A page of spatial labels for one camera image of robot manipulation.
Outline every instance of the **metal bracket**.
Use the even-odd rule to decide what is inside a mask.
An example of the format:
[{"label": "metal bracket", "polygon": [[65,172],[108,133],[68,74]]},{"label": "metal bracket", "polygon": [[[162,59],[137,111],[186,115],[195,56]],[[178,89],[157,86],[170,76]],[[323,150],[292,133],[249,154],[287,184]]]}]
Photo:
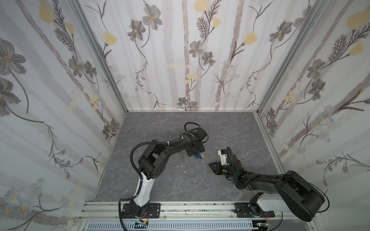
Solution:
[{"label": "metal bracket", "polygon": [[275,213],[273,211],[265,212],[261,214],[260,216],[254,216],[250,214],[250,209],[249,209],[249,204],[250,203],[235,203],[235,213],[238,218],[252,218],[252,217],[267,217],[266,214],[269,217],[275,217]]},{"label": "metal bracket", "polygon": [[[136,218],[134,215],[129,213],[130,211],[131,211],[131,205],[129,203],[124,204],[123,209],[122,209],[122,215],[121,215],[122,219]],[[149,203],[148,212],[145,216],[143,216],[143,218],[159,218],[160,212],[161,212],[160,203]]]}]

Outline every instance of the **metal corner post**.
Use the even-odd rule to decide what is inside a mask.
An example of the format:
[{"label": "metal corner post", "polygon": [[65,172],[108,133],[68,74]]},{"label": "metal corner post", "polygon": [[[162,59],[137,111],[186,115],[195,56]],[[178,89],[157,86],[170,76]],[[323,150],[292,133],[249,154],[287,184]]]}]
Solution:
[{"label": "metal corner post", "polygon": [[125,105],[125,102],[123,101],[123,99],[121,97],[121,93],[120,93],[117,85],[115,84],[112,73],[109,71],[108,64],[107,64],[107,62],[104,58],[104,55],[101,52],[98,41],[96,40],[96,38],[93,34],[93,31],[91,30],[91,27],[90,27],[90,25],[89,25],[89,23],[86,19],[86,16],[85,16],[85,14],[84,14],[84,12],[81,8],[81,5],[80,5],[79,1],[78,0],[68,0],[68,1],[69,1],[70,5],[72,7],[73,13],[77,17],[77,20],[80,23],[80,26],[82,27],[82,29],[84,31],[85,36],[87,37],[87,40],[88,40],[94,54],[96,55],[96,58],[98,59],[98,61],[100,63],[100,66],[103,69],[104,74],[107,76],[107,81],[109,82],[109,85],[111,86],[111,89],[112,89],[112,91],[113,91],[121,109],[124,111],[124,113],[127,113],[128,109]]},{"label": "metal corner post", "polygon": [[280,66],[279,70],[277,71],[273,81],[271,82],[270,86],[268,87],[268,90],[266,91],[266,94],[261,100],[260,106],[258,108],[258,111],[263,111],[269,100],[271,99],[272,95],[274,94],[277,86],[279,85],[280,81],[283,78],[284,73],[289,68],[291,62],[293,61],[294,57],[298,53],[299,49],[301,48],[305,38],[307,37],[309,31],[311,28],[313,28],[316,20],[319,18],[320,13],[324,9],[324,6],[328,0],[316,0],[315,4],[313,5],[309,15],[307,16],[307,19],[305,20],[304,24],[302,25],[302,28],[300,29],[296,39],[294,40],[288,54],[286,55],[283,64]]}]

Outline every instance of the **gray floor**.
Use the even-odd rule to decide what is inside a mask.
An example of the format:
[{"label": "gray floor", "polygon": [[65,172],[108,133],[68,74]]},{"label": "gray floor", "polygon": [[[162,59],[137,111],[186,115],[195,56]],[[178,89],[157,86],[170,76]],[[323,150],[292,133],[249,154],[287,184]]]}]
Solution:
[{"label": "gray floor", "polygon": [[[217,151],[230,146],[245,170],[277,174],[272,158],[252,113],[247,112],[129,112],[117,138],[95,201],[118,201],[133,195],[138,175],[130,165],[131,149],[145,141],[167,141],[184,133],[185,122],[196,122],[209,140],[203,159],[188,157],[186,151],[170,157],[153,185],[151,201],[249,200],[257,191],[238,190],[208,166],[220,162]],[[145,146],[134,154],[137,163]]]}]

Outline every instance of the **wall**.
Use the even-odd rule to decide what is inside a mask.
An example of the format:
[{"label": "wall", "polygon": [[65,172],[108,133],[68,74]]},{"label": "wall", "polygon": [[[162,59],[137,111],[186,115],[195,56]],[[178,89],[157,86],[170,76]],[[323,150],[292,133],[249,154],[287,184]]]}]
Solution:
[{"label": "wall", "polygon": [[256,109],[314,1],[80,0],[129,110]]},{"label": "wall", "polygon": [[327,191],[326,231],[370,224],[369,6],[329,1],[260,114],[286,168]]},{"label": "wall", "polygon": [[123,113],[67,1],[0,2],[2,230],[71,230]]}]

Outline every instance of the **wallpapered wall panel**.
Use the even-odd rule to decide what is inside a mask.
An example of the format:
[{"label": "wallpapered wall panel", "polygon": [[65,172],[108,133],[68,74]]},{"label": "wallpapered wall panel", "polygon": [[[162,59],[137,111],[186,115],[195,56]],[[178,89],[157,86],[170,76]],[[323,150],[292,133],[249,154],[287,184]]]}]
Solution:
[{"label": "wallpapered wall panel", "polygon": [[327,190],[326,231],[370,224],[369,7],[329,1],[261,113],[286,168]]},{"label": "wallpapered wall panel", "polygon": [[314,1],[80,0],[134,110],[256,109]]},{"label": "wallpapered wall panel", "polygon": [[71,230],[124,114],[65,1],[0,2],[2,230]]}]

